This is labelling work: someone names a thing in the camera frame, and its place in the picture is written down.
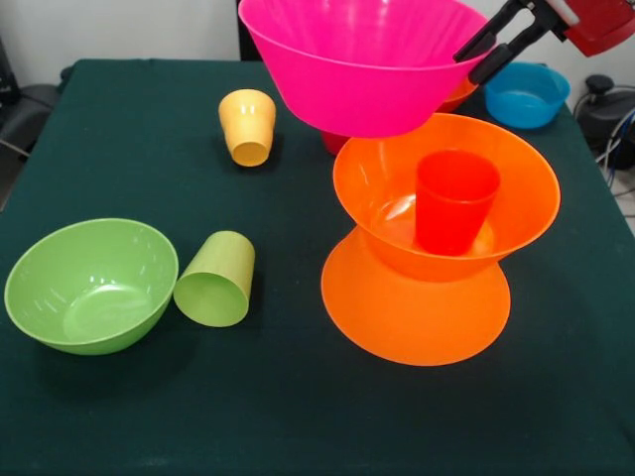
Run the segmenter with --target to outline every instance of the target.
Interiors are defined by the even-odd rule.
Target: green bowl
[[[109,354],[152,329],[179,273],[172,243],[138,221],[104,218],[33,245],[9,274],[7,311],[25,334],[71,354]]]

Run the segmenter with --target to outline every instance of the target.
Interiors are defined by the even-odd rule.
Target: cup
[[[324,142],[324,146],[332,156],[339,154],[339,150],[344,147],[344,144],[350,139],[346,136],[339,136],[337,134],[331,134],[330,132],[321,132],[321,139]]]
[[[220,101],[218,117],[236,164],[256,167],[269,158],[276,124],[276,105],[271,97],[255,89],[231,92]]]
[[[175,303],[200,324],[227,327],[240,322],[249,309],[256,252],[235,231],[211,235],[175,286]]]
[[[416,235],[436,255],[469,251],[500,186],[500,174],[487,159],[445,150],[423,158],[417,167]]]

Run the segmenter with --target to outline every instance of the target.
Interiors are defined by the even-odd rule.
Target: green cup
[[[202,245],[175,286],[175,302],[200,324],[227,327],[249,309],[256,252],[235,231],[214,233]]]

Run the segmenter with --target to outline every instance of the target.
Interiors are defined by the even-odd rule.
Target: blue bowl
[[[540,64],[512,62],[485,85],[487,111],[517,129],[537,129],[554,120],[572,87],[559,72]]]

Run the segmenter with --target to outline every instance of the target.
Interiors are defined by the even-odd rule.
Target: yellow cup
[[[276,124],[276,105],[271,97],[255,89],[239,89],[220,101],[218,116],[236,164],[256,167],[267,160]]]

